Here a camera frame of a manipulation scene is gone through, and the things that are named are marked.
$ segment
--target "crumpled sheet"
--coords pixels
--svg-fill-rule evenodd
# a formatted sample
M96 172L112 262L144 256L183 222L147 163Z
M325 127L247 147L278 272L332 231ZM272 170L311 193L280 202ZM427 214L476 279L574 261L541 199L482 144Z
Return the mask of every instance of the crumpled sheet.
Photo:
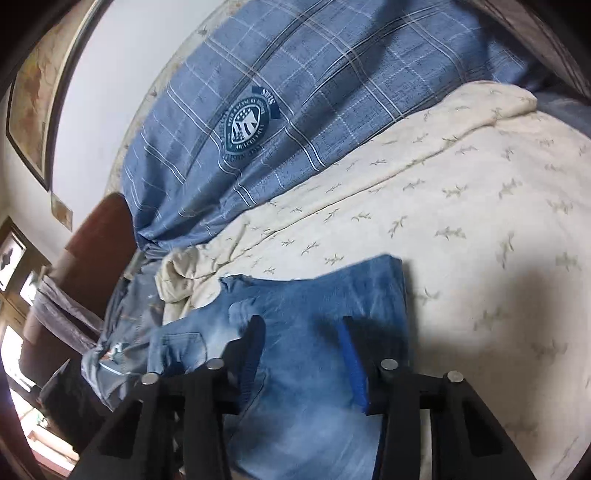
M396 255L416 370L464 373L536 478L566 479L591 441L589 238L591 140L529 92L476 82L173 252L157 287L185 315L226 275L313 278Z
M209 241L462 83L535 90L549 75L457 0L251 0L206 34L160 92L121 173L138 245L153 258ZM229 154L223 126L253 88L273 96L279 118L246 154Z

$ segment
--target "wrinkled fabric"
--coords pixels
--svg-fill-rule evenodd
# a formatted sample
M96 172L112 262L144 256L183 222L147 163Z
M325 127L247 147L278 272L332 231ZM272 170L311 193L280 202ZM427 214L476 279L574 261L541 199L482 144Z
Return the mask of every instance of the wrinkled fabric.
M591 102L566 85L555 85L536 92L538 110L562 120L591 138Z
M129 146L122 188L138 245L161 258L205 243L462 83L534 90L546 76L458 0L252 0L179 67ZM224 122L253 88L280 118L229 155Z
M292 280L399 256L416 370L462 372L535 477L566 480L591 443L589 185L589 137L529 92L475 82L163 270L187 273L192 308L226 275Z
M103 321L64 293L47 275L39 283L32 310L39 323L76 352L84 354L95 347L91 335L100 334Z
M150 335L162 325L164 311L154 281L159 267L144 260L131 281L119 280L99 341L82 356L82 376L111 410L146 373Z
M381 418L353 402L336 324L352 316L352 335L377 357L407 364L402 262L383 255L313 280L220 284L212 303L154 332L148 369L192 371L260 315L267 336L251 402L225 418L233 467L260 480L370 479Z

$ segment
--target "metal screw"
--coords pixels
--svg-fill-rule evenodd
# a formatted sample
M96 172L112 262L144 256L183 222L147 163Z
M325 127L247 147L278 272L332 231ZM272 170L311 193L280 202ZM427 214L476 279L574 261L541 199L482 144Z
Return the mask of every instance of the metal screw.
M447 379L451 383L462 383L464 381L464 375L457 370L452 370L451 372L447 372Z
M205 365L208 370L220 370L223 368L224 363L221 358L212 358L211 360L208 360Z
M154 385L160 376L155 372L150 372L147 374L142 375L142 384L143 385Z
M390 370L396 370L398 368L398 362L396 360L394 360L393 358L384 358L381 362L380 365L384 370L390 371Z

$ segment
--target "jeans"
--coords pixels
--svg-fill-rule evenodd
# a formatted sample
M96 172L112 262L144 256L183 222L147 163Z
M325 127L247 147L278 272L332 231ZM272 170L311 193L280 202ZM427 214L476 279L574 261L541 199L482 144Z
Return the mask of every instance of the jeans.
M152 334L148 371L189 372L267 325L251 401L224 422L232 466L254 478L370 479L381 428L353 402L336 324L351 316L378 355L408 363L402 262L376 257L314 280L221 279L216 300Z

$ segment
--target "picture frame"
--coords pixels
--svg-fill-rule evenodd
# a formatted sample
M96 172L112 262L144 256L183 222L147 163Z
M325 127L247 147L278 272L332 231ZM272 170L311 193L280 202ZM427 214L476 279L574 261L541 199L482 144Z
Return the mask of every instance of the picture frame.
M88 39L112 0L80 0L35 45L10 87L6 136L31 174L51 190L57 128Z

